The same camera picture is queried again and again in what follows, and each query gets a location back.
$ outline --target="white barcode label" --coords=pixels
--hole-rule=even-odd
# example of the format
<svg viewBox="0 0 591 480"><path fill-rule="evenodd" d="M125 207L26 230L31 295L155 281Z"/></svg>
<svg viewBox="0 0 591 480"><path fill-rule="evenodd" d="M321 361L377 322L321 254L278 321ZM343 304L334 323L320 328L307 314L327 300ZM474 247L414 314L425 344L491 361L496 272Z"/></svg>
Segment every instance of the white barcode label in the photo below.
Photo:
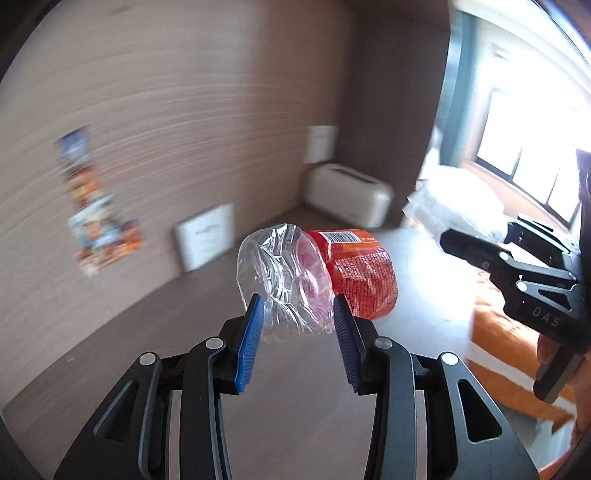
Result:
<svg viewBox="0 0 591 480"><path fill-rule="evenodd" d="M333 244L351 244L361 241L353 232L319 232L319 234Z"/></svg>

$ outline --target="person's arm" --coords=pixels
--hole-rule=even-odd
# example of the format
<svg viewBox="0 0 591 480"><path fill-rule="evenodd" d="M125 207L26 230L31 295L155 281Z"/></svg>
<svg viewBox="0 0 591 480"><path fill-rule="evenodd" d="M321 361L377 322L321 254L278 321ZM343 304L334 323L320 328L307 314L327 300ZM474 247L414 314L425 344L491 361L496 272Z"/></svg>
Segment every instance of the person's arm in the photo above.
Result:
<svg viewBox="0 0 591 480"><path fill-rule="evenodd" d="M558 350L558 344L544 335L538 339L538 360L548 363ZM583 363L569 381L574 389L574 399L577 408L577 417L574 421L573 434L570 439L570 450L560 458L540 470L541 480L550 480L564 465L570 451L577 445L583 433L591 424L591 351L585 355Z"/></svg>

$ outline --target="poster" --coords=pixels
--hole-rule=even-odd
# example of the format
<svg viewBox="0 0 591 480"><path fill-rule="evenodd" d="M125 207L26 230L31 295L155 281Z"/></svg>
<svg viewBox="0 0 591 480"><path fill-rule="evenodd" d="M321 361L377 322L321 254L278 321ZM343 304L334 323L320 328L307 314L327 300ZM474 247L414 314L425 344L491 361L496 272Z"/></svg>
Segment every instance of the poster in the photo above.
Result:
<svg viewBox="0 0 591 480"><path fill-rule="evenodd" d="M84 273L94 275L144 242L137 222L121 222L112 196L103 191L87 150L85 129L69 133L59 146L60 168L77 212L68 220L80 248L76 258Z"/></svg>

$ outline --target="plastic bag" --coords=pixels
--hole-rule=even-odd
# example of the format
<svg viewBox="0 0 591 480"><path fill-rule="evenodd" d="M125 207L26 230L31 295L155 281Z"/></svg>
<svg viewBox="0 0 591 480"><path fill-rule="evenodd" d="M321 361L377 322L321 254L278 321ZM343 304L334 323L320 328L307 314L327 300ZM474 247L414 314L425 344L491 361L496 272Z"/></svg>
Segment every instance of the plastic bag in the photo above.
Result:
<svg viewBox="0 0 591 480"><path fill-rule="evenodd" d="M428 180L408 197L404 214L425 227L439 242L453 228L500 243L507 235L504 205L495 192L473 173L439 165Z"/></svg>
<svg viewBox="0 0 591 480"><path fill-rule="evenodd" d="M308 231L318 245L335 295L344 294L353 315L375 320L396 304L398 285L392 261L364 230Z"/></svg>
<svg viewBox="0 0 591 480"><path fill-rule="evenodd" d="M335 329L329 273L318 247L298 226L283 223L247 236L236 280L245 308L254 293L262 296L266 339Z"/></svg>

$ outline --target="white plastic bag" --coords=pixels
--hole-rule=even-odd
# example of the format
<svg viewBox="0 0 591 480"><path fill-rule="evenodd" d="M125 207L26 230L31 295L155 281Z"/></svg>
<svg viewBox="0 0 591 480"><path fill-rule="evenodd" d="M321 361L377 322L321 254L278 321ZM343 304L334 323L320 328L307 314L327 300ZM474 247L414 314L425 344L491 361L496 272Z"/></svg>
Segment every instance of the white plastic bag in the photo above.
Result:
<svg viewBox="0 0 591 480"><path fill-rule="evenodd" d="M265 302L265 339L335 329L328 270L312 237L295 225L247 236L238 252L236 280L244 308L254 293Z"/></svg>
<svg viewBox="0 0 591 480"><path fill-rule="evenodd" d="M495 192L473 173L439 165L430 178L408 197L404 214L425 227L439 242L453 228L500 243L507 235L504 206Z"/></svg>

